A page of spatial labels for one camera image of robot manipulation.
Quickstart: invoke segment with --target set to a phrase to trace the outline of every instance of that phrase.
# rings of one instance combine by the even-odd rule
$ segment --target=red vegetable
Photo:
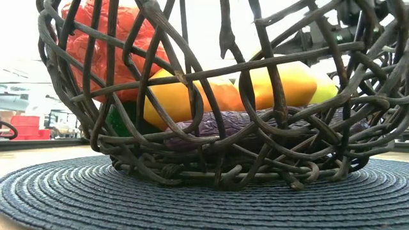
[[[65,19],[68,11],[70,9],[71,3],[67,3],[61,10],[61,15]],[[92,13],[94,8],[94,0],[87,0],[85,4],[81,4],[75,16],[75,21],[82,23],[86,26],[91,25]],[[101,33],[107,34],[107,23],[108,23],[108,9],[109,0],[102,0],[102,9],[100,22],[98,30]],[[139,13],[138,7],[135,6],[119,6],[118,8],[118,18],[116,26],[116,37],[119,40],[125,41],[132,28],[132,24]],[[76,30],[75,35],[68,37],[68,43],[66,51],[73,58],[78,60],[80,63],[84,63],[85,53],[88,44],[88,35]],[[134,46],[141,49],[147,50],[151,42],[151,38],[155,33],[155,29],[152,25],[145,20],[142,24],[141,30],[139,31],[137,38],[135,39]],[[169,61],[162,44],[159,44],[158,51],[156,55],[166,61]],[[128,68],[122,62],[122,49],[116,48],[115,53],[115,84],[123,84],[128,82],[134,82],[135,79]],[[135,63],[139,71],[142,71],[145,59],[132,54],[132,61]],[[79,87],[82,89],[82,72],[72,66],[73,74],[75,80],[77,81]],[[97,40],[95,43],[95,49],[92,59],[91,72],[101,78],[104,82],[106,81],[107,75],[107,44],[101,40]],[[152,65],[150,77],[160,70],[160,67],[156,64]],[[91,91],[100,89],[97,84],[91,81]],[[118,97],[122,102],[126,101],[136,101],[137,89],[127,89],[116,92]],[[99,96],[95,98],[98,101],[103,101],[104,97]]]

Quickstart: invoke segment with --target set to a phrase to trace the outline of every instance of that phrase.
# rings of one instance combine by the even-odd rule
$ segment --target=table
[[[0,177],[21,167],[69,158],[90,157],[99,154],[100,153],[95,153],[89,146],[31,149],[24,151],[0,151]],[[374,156],[373,158],[409,162],[409,153],[389,152]],[[19,226],[8,218],[0,215],[0,230],[26,229],[28,228]]]

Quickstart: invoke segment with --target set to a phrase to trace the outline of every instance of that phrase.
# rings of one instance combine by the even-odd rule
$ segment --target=red object
[[[70,7],[71,3],[67,3],[61,10],[61,15],[63,19],[66,18]],[[85,4],[80,5],[75,16],[75,21],[86,26],[90,26],[93,8],[94,0],[87,0]],[[109,0],[102,0],[102,9],[98,30],[104,34],[107,34],[108,9]],[[127,36],[132,28],[132,24],[134,23],[134,20],[137,17],[138,13],[139,9],[137,6],[119,6],[116,24],[117,39],[122,41],[125,41],[127,39]],[[88,45],[88,35],[78,30],[74,31],[74,33],[75,34],[73,36],[68,37],[66,51],[73,58],[78,60],[80,63],[84,64],[85,53]],[[139,47],[140,49],[147,50],[154,33],[155,29],[147,20],[145,20],[134,41],[134,46]],[[169,62],[162,43],[159,44],[156,55]],[[135,82],[135,79],[132,77],[131,72],[122,62],[122,49],[116,48],[115,56],[116,60],[114,83],[124,84],[129,82]],[[135,63],[136,67],[139,69],[139,71],[142,72],[145,59],[135,54],[132,54],[131,58],[132,61]],[[73,66],[72,70],[75,80],[77,81],[79,87],[82,89],[82,72]],[[107,79],[106,70],[107,70],[107,44],[101,40],[97,40],[95,43],[95,49],[93,53],[91,72],[105,82]],[[156,64],[153,64],[150,71],[150,77],[159,70],[160,67],[157,66]],[[97,86],[96,83],[91,81],[91,91],[95,91],[98,89],[100,89],[100,87]],[[122,91],[117,91],[116,94],[118,95],[122,102],[136,101],[137,89],[126,89]],[[98,96],[95,98],[95,100],[102,102],[104,100],[104,96]]]
[[[38,133],[40,134],[40,140],[49,140],[50,139],[51,130],[47,130],[47,129],[40,130]]]
[[[19,137],[38,135],[39,116],[12,116],[10,123],[17,129]]]
[[[38,135],[38,131],[40,130],[38,125],[37,126],[14,126],[18,131],[18,136],[32,136]]]
[[[13,126],[38,126],[40,124],[39,116],[12,116],[10,124]]]
[[[44,141],[50,139],[51,130],[43,129],[32,135],[19,135],[13,141]]]
[[[49,140],[51,130],[40,130],[39,122],[39,116],[13,116],[10,123],[19,132],[13,141]]]

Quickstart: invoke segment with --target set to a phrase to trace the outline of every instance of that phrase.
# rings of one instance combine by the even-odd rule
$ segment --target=blue woven placemat
[[[169,188],[107,156],[35,165],[0,179],[0,213],[35,229],[409,229],[409,163],[370,160],[347,180],[294,192]]]

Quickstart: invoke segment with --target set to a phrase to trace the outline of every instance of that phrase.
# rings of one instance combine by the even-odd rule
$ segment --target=dark brown basket
[[[48,69],[58,97],[78,117],[93,150],[110,155],[113,166],[118,170],[126,169],[130,173],[137,173],[143,178],[163,185],[206,183],[217,188],[238,190],[250,182],[283,180],[291,188],[301,189],[304,184],[318,179],[330,181],[344,179],[349,173],[363,168],[370,156],[390,151],[394,146],[394,140],[409,125],[408,14],[404,11],[401,0],[389,1],[389,8],[394,10],[395,20],[385,29],[379,25],[375,11],[367,1],[356,0],[362,10],[357,35],[354,42],[342,45],[338,45],[336,38],[330,33],[330,24],[323,15],[345,1],[333,0],[318,8],[313,0],[301,0],[283,11],[261,18],[259,1],[250,0],[262,51],[248,62],[244,60],[235,43],[235,36],[231,30],[231,23],[234,22],[230,22],[229,16],[229,1],[220,0],[222,15],[220,49],[222,56],[230,50],[238,64],[207,71],[202,70],[187,42],[185,0],[180,0],[183,36],[178,34],[167,20],[175,0],[168,0],[164,11],[160,10],[156,1],[135,0],[142,10],[135,19],[132,32],[126,41],[114,38],[116,27],[113,25],[116,25],[118,0],[111,0],[109,5],[107,34],[91,28],[97,28],[98,17],[95,13],[97,11],[94,11],[92,25],[88,27],[73,21],[75,7],[78,7],[80,1],[72,1],[66,20],[63,20],[56,10],[59,2],[58,0],[36,2],[40,12],[38,46],[42,61]],[[266,27],[281,20],[285,15],[305,7],[308,7],[310,12],[302,20],[290,25],[273,41],[268,39]],[[132,46],[145,18],[157,28],[147,51]],[[314,21],[327,47],[274,57],[273,53],[278,44]],[[106,82],[96,75],[89,74],[90,58],[84,63],[79,63],[65,51],[68,35],[77,30],[92,38],[89,41],[91,46],[88,46],[91,52],[95,40],[107,42]],[[376,36],[377,31],[381,33],[380,36]],[[183,51],[188,73],[183,72],[169,38],[172,38]],[[155,57],[159,42],[163,43],[170,64]],[[132,60],[128,59],[125,64],[132,72],[135,82],[114,85],[115,47],[123,49],[125,54],[133,53],[145,57],[148,66],[156,63],[175,76],[148,80],[147,74],[139,73]],[[348,66],[344,66],[341,60],[341,54],[346,52],[351,56]],[[323,103],[304,108],[287,107],[277,65],[327,55],[334,57],[337,72],[333,73],[332,77],[339,76],[338,95]],[[373,62],[375,59],[380,59],[382,65],[375,64]],[[80,70],[88,70],[84,78],[86,77],[88,82],[96,82],[101,89],[90,92],[88,87],[81,91],[74,81],[70,65]],[[253,109],[254,91],[249,70],[266,66],[273,82],[275,104],[274,109],[260,116],[260,113]],[[195,73],[190,73],[190,68],[193,68]],[[252,122],[240,132],[226,136],[220,110],[207,78],[234,72],[241,72],[240,96]],[[206,91],[219,129],[219,137],[199,137],[197,125],[203,117],[203,101],[198,96],[197,88],[191,84],[194,80],[200,80]],[[158,111],[163,108],[152,100],[155,97],[147,86],[175,82],[183,82],[191,92],[189,97],[193,108],[193,125],[182,130],[175,126],[167,114],[162,114],[161,117],[174,131],[141,135],[136,127],[139,125],[130,122],[115,92],[139,88],[138,98],[145,98],[148,95]],[[91,99],[101,95],[105,95],[106,101],[98,109]],[[117,108],[132,137],[118,137],[112,127],[105,122],[111,106]],[[137,121],[140,121],[143,117],[143,105],[137,109],[139,112]],[[367,123],[367,127],[354,130],[354,125],[360,122]],[[188,135],[191,133],[195,133],[197,137]],[[258,152],[238,144],[250,136],[261,140]],[[171,151],[163,145],[163,140],[172,137],[178,137],[191,144],[196,143],[197,148],[186,152]]]

